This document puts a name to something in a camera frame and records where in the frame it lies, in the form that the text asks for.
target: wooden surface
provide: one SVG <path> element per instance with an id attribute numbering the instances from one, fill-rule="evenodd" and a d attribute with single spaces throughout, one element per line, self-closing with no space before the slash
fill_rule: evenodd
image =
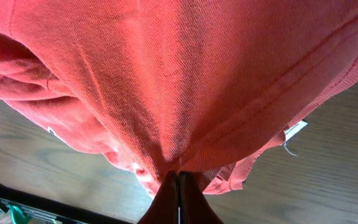
<path id="1" fill-rule="evenodd" d="M 265 152 L 244 190 L 207 196 L 225 223 L 358 223 L 358 84 Z M 130 222 L 151 199 L 133 174 L 82 154 L 0 101 L 0 183 Z"/>

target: red fabric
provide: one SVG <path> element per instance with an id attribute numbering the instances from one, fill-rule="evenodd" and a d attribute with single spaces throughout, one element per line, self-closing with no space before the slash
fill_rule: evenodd
<path id="1" fill-rule="evenodd" d="M 283 129 L 358 81 L 358 1 L 0 0 L 0 100 L 155 194 L 240 189 Z"/>

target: green object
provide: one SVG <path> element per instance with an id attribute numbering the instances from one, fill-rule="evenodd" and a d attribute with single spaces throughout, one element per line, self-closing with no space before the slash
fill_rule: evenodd
<path id="1" fill-rule="evenodd" d="M 16 205 L 9 205 L 11 209 L 11 218 L 13 224 L 28 224 L 31 217 L 28 217 L 24 212 Z"/>

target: clothing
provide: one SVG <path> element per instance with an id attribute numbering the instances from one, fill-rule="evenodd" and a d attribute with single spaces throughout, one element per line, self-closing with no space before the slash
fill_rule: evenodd
<path id="1" fill-rule="evenodd" d="M 358 81 L 358 1 L 0 0 L 0 100 L 73 149 L 206 194 Z"/>

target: white tag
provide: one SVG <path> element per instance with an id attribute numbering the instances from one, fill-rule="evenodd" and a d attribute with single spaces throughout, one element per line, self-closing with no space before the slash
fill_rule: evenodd
<path id="1" fill-rule="evenodd" d="M 54 135 L 56 138 L 59 138 L 62 142 L 66 143 L 61 137 L 56 134 L 56 132 L 51 127 L 48 127 L 48 132 Z"/>
<path id="2" fill-rule="evenodd" d="M 306 121 L 299 121 L 296 125 L 292 126 L 290 129 L 285 131 L 285 141 L 287 142 L 298 133 L 302 128 L 304 128 L 308 123 Z"/>

